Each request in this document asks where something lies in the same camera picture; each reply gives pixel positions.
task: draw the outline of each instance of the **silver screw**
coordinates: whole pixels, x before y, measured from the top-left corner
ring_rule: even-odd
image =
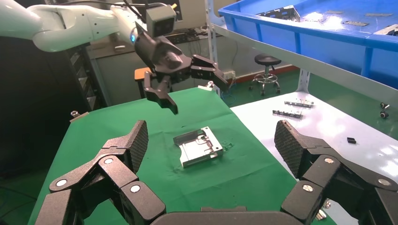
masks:
[[[105,159],[105,161],[104,161],[105,164],[110,164],[110,163],[112,163],[112,162],[113,162],[113,159],[111,159],[111,158],[107,158],[107,159]]]
[[[391,183],[388,180],[385,179],[379,179],[379,183],[385,185],[385,186],[390,186]]]
[[[316,220],[322,220],[326,218],[326,213],[322,210],[319,210],[318,214],[316,214]]]
[[[62,179],[62,180],[58,181],[55,185],[56,185],[57,187],[61,187],[61,186],[64,185],[64,184],[66,184],[66,180],[65,180],[65,179]]]
[[[308,184],[303,185],[303,189],[305,191],[307,191],[307,192],[313,192],[314,191],[314,189]]]
[[[330,206],[331,206],[331,204],[330,204],[329,199],[326,199],[325,203],[323,204],[323,207],[324,207],[325,209],[329,209]]]
[[[327,162],[327,163],[334,163],[335,161],[333,161],[333,159],[331,159],[331,158],[326,158],[326,159],[325,159],[325,162]]]
[[[138,185],[134,185],[130,188],[130,191],[133,193],[136,193],[140,190],[141,188]]]
[[[74,118],[80,116],[80,114],[79,114],[78,111],[72,111],[72,112],[70,113],[70,115],[73,116]]]

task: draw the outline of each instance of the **green floor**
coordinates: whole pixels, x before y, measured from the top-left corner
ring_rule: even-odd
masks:
[[[281,85],[281,94],[296,90],[299,71],[281,74],[278,77]],[[265,97],[262,97],[260,95],[260,86],[255,85],[254,89],[249,91],[249,84],[250,82],[238,83],[231,90],[231,95],[233,97],[225,95],[225,101],[227,103],[234,101],[232,104],[228,104],[230,107],[276,96],[275,89],[272,85],[268,86]],[[309,91],[322,101],[327,102],[392,138],[398,139],[398,129],[396,128],[398,125],[398,110],[390,109],[390,117],[383,120],[379,116],[380,102],[329,82],[316,75],[311,75]],[[26,174],[12,180],[0,180],[0,187],[12,188],[37,197],[46,174],[47,171],[40,171]],[[3,225],[2,220],[9,225],[27,224],[33,206],[34,202],[32,198],[0,188],[0,225]]]

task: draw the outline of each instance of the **electrical outlet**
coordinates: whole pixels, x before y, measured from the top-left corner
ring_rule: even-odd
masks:
[[[235,78],[235,71],[231,70],[231,71],[224,72],[225,80],[229,80],[229,79],[233,79],[233,78]]]

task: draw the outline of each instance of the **stool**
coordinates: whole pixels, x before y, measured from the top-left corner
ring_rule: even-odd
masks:
[[[278,83],[278,77],[274,74],[269,73],[269,67],[272,67],[272,69],[275,70],[274,65],[278,65],[282,61],[264,53],[256,55],[256,57],[254,57],[254,61],[257,64],[265,66],[265,72],[264,74],[257,74],[256,76],[254,76],[254,79],[252,80],[252,83],[249,86],[249,90],[253,90],[253,82],[262,83],[261,96],[264,96],[265,84],[273,83],[274,87],[276,87],[276,93],[277,94],[281,93],[281,88]]]

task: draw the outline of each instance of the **white table surface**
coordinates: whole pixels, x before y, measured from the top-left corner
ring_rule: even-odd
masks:
[[[307,109],[284,104],[296,99],[313,101],[314,107]],[[301,134],[325,140],[344,158],[398,183],[398,141],[308,93],[294,92],[236,106],[231,110],[289,172],[274,143],[279,120],[288,120]],[[303,118],[273,115],[272,110],[301,111]],[[375,120],[378,119],[381,119],[379,115],[375,115]],[[347,137],[355,138],[357,143],[348,143]],[[336,202],[332,202],[331,208],[325,211],[338,225],[358,224]]]

